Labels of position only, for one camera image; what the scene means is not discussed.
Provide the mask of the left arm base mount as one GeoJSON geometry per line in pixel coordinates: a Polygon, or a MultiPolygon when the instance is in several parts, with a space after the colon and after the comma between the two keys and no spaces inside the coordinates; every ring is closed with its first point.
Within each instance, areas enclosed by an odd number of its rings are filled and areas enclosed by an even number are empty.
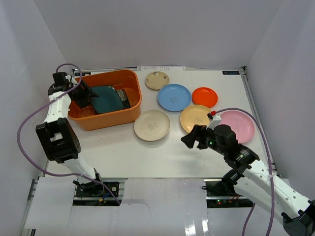
{"type": "Polygon", "coordinates": [[[101,187],[96,193],[85,193],[76,187],[73,198],[73,206],[87,207],[118,207],[122,202],[124,194],[124,183],[119,181],[105,181],[105,184],[118,199],[119,203],[113,198],[109,191],[101,187]]]}

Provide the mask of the teal square plate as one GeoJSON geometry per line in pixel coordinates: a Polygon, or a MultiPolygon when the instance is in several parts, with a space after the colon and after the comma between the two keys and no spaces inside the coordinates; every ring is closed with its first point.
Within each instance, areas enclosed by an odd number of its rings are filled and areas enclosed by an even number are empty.
{"type": "Polygon", "coordinates": [[[111,86],[91,87],[98,97],[91,97],[90,103],[97,114],[123,110],[125,107],[116,90],[111,86]]]}

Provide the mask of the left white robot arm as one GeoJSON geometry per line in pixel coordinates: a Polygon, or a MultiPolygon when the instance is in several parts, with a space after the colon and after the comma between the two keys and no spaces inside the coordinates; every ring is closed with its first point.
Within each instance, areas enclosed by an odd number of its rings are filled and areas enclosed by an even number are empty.
{"type": "Polygon", "coordinates": [[[74,184],[93,196],[99,196],[104,190],[100,174],[79,156],[81,145],[67,119],[72,101],[79,108],[85,108],[91,105],[92,98],[99,95],[84,81],[78,84],[65,72],[54,73],[53,79],[54,83],[48,89],[51,102],[48,114],[35,131],[48,160],[67,167],[73,174],[77,173],[74,184]]]}

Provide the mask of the black floral square plate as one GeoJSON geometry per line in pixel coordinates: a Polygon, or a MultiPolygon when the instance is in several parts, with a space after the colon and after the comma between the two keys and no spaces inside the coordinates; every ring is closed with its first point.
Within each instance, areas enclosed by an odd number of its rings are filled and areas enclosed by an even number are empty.
{"type": "Polygon", "coordinates": [[[118,89],[116,92],[123,104],[124,109],[131,108],[126,91],[124,89],[118,89]]]}

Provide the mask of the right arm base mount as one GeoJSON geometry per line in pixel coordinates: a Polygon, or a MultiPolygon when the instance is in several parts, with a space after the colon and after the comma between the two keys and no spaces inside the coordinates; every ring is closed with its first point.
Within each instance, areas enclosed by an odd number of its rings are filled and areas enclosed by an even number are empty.
{"type": "Polygon", "coordinates": [[[201,187],[206,194],[207,208],[244,208],[252,207],[253,202],[237,194],[234,186],[222,178],[205,178],[201,187]]]}

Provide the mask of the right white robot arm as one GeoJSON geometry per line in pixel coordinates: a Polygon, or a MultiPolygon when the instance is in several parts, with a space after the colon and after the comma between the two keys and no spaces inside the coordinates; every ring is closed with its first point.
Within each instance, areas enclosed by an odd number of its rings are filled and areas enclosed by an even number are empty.
{"type": "Polygon", "coordinates": [[[250,148],[238,143],[228,125],[211,129],[195,125],[181,141],[193,148],[210,148],[221,154],[231,170],[221,179],[223,192],[246,197],[278,220],[290,236],[311,236],[315,232],[315,202],[291,188],[250,148]]]}

